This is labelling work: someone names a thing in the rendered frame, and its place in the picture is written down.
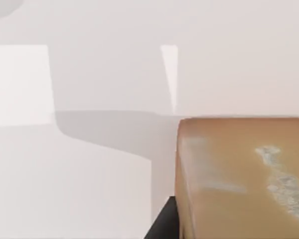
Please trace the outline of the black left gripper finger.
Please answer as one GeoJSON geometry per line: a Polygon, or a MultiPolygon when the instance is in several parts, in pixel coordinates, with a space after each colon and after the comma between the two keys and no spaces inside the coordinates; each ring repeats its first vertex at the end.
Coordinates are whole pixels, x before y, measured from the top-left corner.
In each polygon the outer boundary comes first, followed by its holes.
{"type": "Polygon", "coordinates": [[[175,196],[169,197],[144,239],[179,239],[179,215],[175,196]]]}

